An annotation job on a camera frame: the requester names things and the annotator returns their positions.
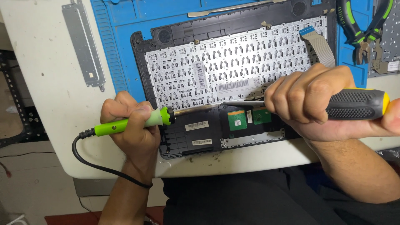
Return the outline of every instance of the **floor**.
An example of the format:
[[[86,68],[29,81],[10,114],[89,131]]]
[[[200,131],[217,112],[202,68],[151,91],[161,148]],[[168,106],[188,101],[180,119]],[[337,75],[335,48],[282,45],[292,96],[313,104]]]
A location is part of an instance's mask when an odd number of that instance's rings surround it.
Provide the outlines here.
[[[0,157],[27,152],[54,152],[50,141],[14,144],[0,149]],[[56,154],[29,154],[0,159],[12,177],[0,167],[0,225],[24,213],[29,225],[46,225],[44,216],[87,212],[79,204],[72,177]],[[165,205],[161,179],[153,180],[148,207]],[[108,196],[81,198],[92,211],[101,211]]]

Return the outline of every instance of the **perforated metal rack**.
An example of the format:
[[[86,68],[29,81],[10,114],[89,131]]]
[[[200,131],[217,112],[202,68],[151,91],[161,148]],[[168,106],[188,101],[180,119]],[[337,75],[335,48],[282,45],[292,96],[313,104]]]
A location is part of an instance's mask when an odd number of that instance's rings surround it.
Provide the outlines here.
[[[18,67],[18,65],[10,66],[9,64],[9,60],[15,59],[14,52],[0,50],[0,71],[3,72],[8,88],[12,94],[12,98],[21,118],[23,130],[20,134],[13,137],[0,139],[0,148],[15,143],[49,140],[36,108],[34,106],[26,107],[21,98],[13,72],[13,68]]]

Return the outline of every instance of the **barcode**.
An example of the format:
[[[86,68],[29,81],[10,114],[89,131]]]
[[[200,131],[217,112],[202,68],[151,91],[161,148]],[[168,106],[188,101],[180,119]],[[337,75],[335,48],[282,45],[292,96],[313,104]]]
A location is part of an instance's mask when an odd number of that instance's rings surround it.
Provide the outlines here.
[[[205,89],[206,88],[206,82],[205,82],[205,77],[204,77],[204,72],[203,72],[203,62],[195,63],[194,67],[195,67],[196,72],[197,72],[197,78],[199,79],[200,89]]]
[[[212,144],[212,139],[192,141],[192,145],[209,145]]]
[[[198,127],[198,126],[201,126],[201,125],[204,125],[204,124],[206,124],[205,121],[204,122],[200,122],[200,123],[189,124],[188,127]]]
[[[200,128],[204,128],[204,127],[208,127],[208,121],[185,125],[186,131],[196,130],[196,129],[200,129]]]
[[[229,83],[229,84],[221,84],[221,85],[218,85],[218,89],[219,89],[219,91],[224,91],[224,90],[230,90],[230,89],[234,89],[234,88],[241,88],[241,87],[245,87],[245,86],[249,86],[249,80],[241,80],[241,81],[233,82],[233,83]]]

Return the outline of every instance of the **hand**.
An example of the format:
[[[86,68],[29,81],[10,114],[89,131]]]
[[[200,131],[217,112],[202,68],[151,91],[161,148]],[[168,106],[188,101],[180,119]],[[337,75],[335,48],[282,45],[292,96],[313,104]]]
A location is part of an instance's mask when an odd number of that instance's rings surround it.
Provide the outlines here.
[[[278,114],[302,137],[312,141],[341,141],[364,137],[400,136],[400,98],[373,121],[328,120],[325,109],[332,95],[355,87],[347,66],[318,63],[306,72],[279,78],[264,94],[266,108]]]
[[[114,100],[105,100],[100,116],[102,124],[129,118],[125,131],[110,137],[126,154],[127,162],[151,176],[154,175],[160,145],[158,126],[144,128],[144,122],[150,118],[152,110],[150,102],[137,103],[128,92],[120,91]]]

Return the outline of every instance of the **plier handle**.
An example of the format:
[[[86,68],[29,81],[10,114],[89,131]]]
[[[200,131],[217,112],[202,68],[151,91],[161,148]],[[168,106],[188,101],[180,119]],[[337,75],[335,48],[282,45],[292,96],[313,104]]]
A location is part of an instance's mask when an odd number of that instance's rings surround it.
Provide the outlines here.
[[[356,47],[356,63],[362,64],[363,61],[368,63],[370,56],[369,43],[382,37],[379,29],[383,27],[392,9],[393,0],[379,0],[376,13],[365,32],[361,31],[354,19],[351,0],[338,0],[336,4],[339,23],[348,38],[346,43],[351,43]]]

